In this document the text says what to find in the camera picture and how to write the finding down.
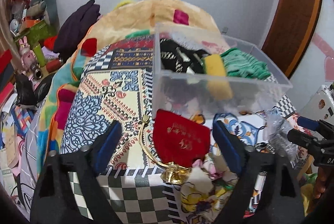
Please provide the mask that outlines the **yellow sponge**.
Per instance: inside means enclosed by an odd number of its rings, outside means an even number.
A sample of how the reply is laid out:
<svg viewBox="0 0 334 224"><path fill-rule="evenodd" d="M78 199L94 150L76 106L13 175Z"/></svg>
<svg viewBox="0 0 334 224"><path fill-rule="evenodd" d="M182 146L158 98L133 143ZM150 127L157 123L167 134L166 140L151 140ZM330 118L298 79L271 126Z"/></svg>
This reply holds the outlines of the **yellow sponge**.
<svg viewBox="0 0 334 224"><path fill-rule="evenodd" d="M203 58L203 69L205 74L216 77L207 82L207 89L215 100L230 100L233 92L229 81L225 78L227 73L223 60L219 54L211 54Z"/></svg>

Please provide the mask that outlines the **red velvet pouch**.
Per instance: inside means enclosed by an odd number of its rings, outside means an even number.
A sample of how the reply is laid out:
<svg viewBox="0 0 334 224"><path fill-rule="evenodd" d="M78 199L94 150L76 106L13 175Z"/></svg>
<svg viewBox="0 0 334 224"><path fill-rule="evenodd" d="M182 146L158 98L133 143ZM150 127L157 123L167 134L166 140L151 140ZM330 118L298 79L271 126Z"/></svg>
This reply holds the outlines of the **red velvet pouch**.
<svg viewBox="0 0 334 224"><path fill-rule="evenodd" d="M180 115L159 109L153 124L153 143L162 163L189 168L209 152L210 129Z"/></svg>

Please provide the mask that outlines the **white suitcase with stickers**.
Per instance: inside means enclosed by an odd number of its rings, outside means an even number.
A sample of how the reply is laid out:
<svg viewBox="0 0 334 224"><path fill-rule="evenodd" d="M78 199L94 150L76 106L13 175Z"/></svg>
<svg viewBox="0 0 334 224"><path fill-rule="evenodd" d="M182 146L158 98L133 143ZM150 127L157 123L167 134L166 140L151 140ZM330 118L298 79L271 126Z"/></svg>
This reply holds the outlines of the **white suitcase with stickers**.
<svg viewBox="0 0 334 224"><path fill-rule="evenodd" d="M301 109L299 115L313 120L325 120L333 124L333 104L333 84L330 86L321 85L309 102Z"/></svg>

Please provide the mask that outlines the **silver glitter plastic bag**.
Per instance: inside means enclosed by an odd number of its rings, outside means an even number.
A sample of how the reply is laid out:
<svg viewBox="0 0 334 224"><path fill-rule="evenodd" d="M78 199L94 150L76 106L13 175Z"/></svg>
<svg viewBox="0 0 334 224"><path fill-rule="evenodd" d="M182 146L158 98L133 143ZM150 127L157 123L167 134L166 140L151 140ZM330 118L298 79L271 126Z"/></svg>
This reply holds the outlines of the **silver glitter plastic bag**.
<svg viewBox="0 0 334 224"><path fill-rule="evenodd" d="M298 146L288 140L288 132L292 130L291 124L281 116L280 112L273 108L264 111L266 128L263 140L266 141L276 153L282 153L289 161L295 160Z"/></svg>

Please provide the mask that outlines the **green knitted cloth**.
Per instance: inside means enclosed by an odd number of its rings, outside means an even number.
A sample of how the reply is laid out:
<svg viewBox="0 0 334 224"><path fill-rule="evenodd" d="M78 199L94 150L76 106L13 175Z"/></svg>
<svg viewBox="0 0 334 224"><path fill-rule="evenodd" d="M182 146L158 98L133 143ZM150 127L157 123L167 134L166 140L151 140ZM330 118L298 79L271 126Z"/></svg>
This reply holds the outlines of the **green knitted cloth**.
<svg viewBox="0 0 334 224"><path fill-rule="evenodd" d="M231 48L220 55L227 76L266 80L271 72L265 62L259 61L249 53Z"/></svg>

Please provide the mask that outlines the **brown wooden door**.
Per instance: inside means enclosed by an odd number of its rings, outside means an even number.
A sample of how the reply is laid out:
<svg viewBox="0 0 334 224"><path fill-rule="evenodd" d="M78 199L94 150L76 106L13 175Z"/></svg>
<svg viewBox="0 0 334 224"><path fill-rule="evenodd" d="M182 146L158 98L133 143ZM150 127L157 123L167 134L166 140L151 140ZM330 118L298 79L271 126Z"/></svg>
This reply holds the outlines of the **brown wooden door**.
<svg viewBox="0 0 334 224"><path fill-rule="evenodd" d="M262 51L290 78L303 58L319 19L322 0L278 0Z"/></svg>

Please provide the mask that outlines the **patchwork patterned tablecloth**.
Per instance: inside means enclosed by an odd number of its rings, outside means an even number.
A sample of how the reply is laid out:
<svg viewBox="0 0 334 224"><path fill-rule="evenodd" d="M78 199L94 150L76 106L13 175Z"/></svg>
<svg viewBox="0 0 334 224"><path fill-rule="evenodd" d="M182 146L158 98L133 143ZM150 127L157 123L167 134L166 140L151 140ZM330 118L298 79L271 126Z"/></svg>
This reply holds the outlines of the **patchwork patterned tablecloth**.
<svg viewBox="0 0 334 224"><path fill-rule="evenodd" d="M204 201L204 196L194 190L190 190L189 204L184 204L182 189L165 184L162 168L142 151L142 146L155 150L152 125L145 128L142 141L138 141L141 118L152 112L152 70L109 69L119 51L133 47L151 51L153 41L153 36L119 41L98 51L86 64L68 113L61 152L75 152L83 145L91 145L112 122L118 121L122 136L97 181L121 222L211 223L230 195L223 182L235 184L234 175L225 170L223 177L213 182L218 197L206 201L208 210L194 211Z"/></svg>

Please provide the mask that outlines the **red cylinder tin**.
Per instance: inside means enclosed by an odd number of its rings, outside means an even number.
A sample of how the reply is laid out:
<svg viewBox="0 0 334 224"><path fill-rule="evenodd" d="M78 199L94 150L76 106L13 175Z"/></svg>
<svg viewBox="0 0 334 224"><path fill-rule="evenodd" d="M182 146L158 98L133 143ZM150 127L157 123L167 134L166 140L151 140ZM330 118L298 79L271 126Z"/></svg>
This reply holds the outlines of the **red cylinder tin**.
<svg viewBox="0 0 334 224"><path fill-rule="evenodd" d="M62 59L58 58L58 59L51 60L46 64L46 71L48 73L55 72L59 70L62 65L63 65Z"/></svg>

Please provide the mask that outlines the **black white patterned headband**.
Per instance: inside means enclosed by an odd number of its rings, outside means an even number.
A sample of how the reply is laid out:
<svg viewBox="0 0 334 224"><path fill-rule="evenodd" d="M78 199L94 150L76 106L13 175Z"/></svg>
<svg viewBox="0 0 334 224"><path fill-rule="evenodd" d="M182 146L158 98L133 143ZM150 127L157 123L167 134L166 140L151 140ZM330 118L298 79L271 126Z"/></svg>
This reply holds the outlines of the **black white patterned headband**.
<svg viewBox="0 0 334 224"><path fill-rule="evenodd" d="M209 56L203 49L187 49L172 39L160 39L160 56L164 69L176 73L204 74L202 58Z"/></svg>

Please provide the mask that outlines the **pink rabbit toy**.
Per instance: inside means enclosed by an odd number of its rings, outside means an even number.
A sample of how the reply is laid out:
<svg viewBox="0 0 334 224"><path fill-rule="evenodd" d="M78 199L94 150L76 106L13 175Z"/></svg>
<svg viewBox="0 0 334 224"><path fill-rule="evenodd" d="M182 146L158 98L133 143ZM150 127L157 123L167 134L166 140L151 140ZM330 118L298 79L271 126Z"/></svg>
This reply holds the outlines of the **pink rabbit toy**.
<svg viewBox="0 0 334 224"><path fill-rule="evenodd" d="M19 53L21 56L21 63L24 71L28 72L32 64L36 63L36 55L30 49L27 37L24 36L19 40Z"/></svg>

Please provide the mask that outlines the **dark purple garment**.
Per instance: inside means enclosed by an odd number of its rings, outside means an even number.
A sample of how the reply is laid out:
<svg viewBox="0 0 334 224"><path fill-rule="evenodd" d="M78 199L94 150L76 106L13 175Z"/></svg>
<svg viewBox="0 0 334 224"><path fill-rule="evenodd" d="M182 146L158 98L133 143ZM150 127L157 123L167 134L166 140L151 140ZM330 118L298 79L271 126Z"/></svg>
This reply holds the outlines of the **dark purple garment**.
<svg viewBox="0 0 334 224"><path fill-rule="evenodd" d="M66 62L77 50L79 43L100 16L100 5L89 0L72 13L60 28L54 42L53 51Z"/></svg>

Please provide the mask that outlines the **green cardboard box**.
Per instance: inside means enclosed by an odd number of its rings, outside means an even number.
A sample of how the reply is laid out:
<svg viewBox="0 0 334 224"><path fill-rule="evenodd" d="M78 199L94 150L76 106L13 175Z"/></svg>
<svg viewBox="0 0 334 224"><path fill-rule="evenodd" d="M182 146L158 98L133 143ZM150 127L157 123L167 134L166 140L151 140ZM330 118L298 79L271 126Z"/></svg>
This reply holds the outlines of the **green cardboard box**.
<svg viewBox="0 0 334 224"><path fill-rule="evenodd" d="M41 67L43 67L46 65L46 58L40 43L47 38L55 36L56 34L57 30L53 25L48 25L44 20L41 20L15 36L14 42L20 49L20 42L24 42L23 39L26 37L26 42L29 44L30 50L34 52L37 62Z"/></svg>

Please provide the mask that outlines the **beige fleece blanket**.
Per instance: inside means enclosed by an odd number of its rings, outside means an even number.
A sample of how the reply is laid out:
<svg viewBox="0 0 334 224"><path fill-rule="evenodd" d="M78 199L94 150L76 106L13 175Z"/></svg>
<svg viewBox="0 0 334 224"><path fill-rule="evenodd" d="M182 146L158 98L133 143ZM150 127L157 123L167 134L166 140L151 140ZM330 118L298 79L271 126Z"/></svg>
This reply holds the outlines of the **beige fleece blanket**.
<svg viewBox="0 0 334 224"><path fill-rule="evenodd" d="M97 50L115 44L126 36L147 30L154 33L157 23L184 24L190 27L219 32L213 17L205 10L181 0L142 0L123 5L103 15L84 33L84 40L96 39ZM57 92L80 80L80 73L89 58L82 56L78 47L74 54L56 72L42 106L38 121L36 169L40 173L51 145L60 148L61 135L52 132L53 118L58 108Z"/></svg>

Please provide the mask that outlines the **grey green plush toy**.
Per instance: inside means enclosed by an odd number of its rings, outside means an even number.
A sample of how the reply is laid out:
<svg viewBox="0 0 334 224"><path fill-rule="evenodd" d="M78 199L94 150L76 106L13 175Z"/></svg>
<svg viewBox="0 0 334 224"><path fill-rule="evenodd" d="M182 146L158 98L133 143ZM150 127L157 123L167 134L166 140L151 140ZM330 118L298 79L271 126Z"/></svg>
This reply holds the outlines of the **grey green plush toy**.
<svg viewBox="0 0 334 224"><path fill-rule="evenodd" d="M27 17L42 18L46 24L59 30L59 17L56 0L30 0Z"/></svg>

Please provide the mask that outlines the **yellow round cushion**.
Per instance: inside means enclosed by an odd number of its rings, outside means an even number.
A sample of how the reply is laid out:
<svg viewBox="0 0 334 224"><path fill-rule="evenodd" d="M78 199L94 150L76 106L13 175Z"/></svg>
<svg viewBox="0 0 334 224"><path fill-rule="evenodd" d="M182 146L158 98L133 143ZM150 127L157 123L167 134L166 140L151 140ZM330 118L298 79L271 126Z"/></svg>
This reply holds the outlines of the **yellow round cushion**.
<svg viewBox="0 0 334 224"><path fill-rule="evenodd" d="M126 5L133 4L133 3L135 3L135 0L121 0L119 3L117 3L114 10L117 10L121 8L122 6L126 6Z"/></svg>

